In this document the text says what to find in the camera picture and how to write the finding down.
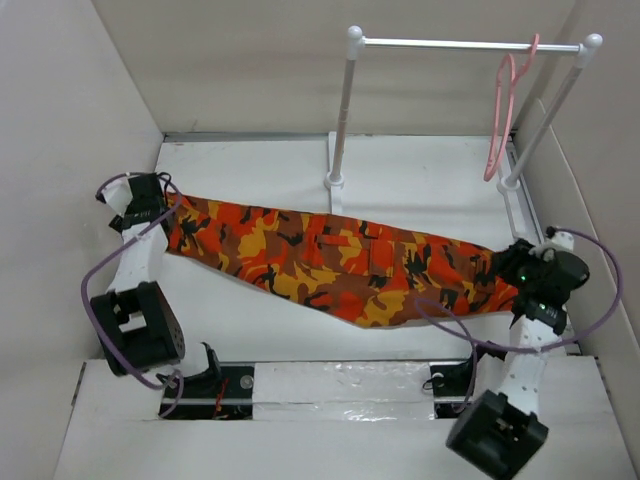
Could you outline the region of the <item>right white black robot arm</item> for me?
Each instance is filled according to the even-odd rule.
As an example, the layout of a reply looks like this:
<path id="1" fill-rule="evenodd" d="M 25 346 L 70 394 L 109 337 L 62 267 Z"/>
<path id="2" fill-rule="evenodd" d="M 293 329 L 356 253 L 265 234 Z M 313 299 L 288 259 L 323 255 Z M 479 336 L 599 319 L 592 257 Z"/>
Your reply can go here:
<path id="1" fill-rule="evenodd" d="M 549 347 L 565 331 L 571 293 L 590 277 L 573 250 L 573 235 L 554 230 L 538 246 L 519 239 L 492 260 L 497 276 L 517 290 L 510 350 L 498 357 L 489 347 L 462 369 L 465 387 L 478 395 L 446 440 L 451 451 L 492 479 L 514 478 L 547 439 L 539 389 Z"/>

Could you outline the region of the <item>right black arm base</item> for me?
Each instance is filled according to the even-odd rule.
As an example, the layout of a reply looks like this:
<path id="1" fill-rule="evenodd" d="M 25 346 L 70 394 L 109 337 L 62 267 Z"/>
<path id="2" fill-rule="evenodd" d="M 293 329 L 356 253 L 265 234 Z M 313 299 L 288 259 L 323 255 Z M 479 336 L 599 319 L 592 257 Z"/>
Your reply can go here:
<path id="1" fill-rule="evenodd" d="M 479 347 L 476 367 L 473 367 L 473 356 L 459 361 L 431 362 L 429 378 L 422 389 L 433 396 L 435 418 L 456 418 L 465 405 L 468 389 L 471 389 L 469 402 L 485 390 L 494 389 L 500 382 L 505 356 L 505 353 Z"/>

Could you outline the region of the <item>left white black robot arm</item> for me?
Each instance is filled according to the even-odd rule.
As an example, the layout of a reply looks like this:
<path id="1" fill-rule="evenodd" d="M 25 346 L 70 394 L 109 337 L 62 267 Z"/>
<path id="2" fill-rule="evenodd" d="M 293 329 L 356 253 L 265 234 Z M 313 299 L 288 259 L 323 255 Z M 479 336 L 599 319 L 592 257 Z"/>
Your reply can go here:
<path id="1" fill-rule="evenodd" d="M 84 296 L 104 356 L 116 376 L 140 375 L 179 363 L 185 356 L 184 335 L 158 279 L 175 209 L 169 205 L 171 175 L 125 173 L 105 182 L 96 199 L 109 206 L 109 227 L 122 247 L 91 271 L 117 260 L 106 292 Z"/>

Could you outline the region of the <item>orange camouflage trousers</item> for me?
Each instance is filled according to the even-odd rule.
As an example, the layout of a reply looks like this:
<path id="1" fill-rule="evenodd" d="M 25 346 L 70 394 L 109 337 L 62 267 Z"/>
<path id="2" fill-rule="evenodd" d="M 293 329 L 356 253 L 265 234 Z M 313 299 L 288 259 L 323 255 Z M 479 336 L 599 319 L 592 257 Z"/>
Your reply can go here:
<path id="1" fill-rule="evenodd" d="M 344 216 L 167 196 L 169 252 L 362 328 L 508 311 L 492 250 Z"/>

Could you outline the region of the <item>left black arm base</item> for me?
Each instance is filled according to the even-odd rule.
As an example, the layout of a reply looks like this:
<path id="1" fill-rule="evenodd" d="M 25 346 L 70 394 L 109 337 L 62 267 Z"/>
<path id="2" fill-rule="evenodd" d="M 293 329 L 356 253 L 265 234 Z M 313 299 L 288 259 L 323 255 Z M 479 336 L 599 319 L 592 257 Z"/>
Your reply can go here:
<path id="1" fill-rule="evenodd" d="M 253 418 L 255 363 L 220 362 L 206 342 L 207 367 L 184 379 L 183 392 L 169 387 L 158 415 L 165 420 L 241 421 Z"/>

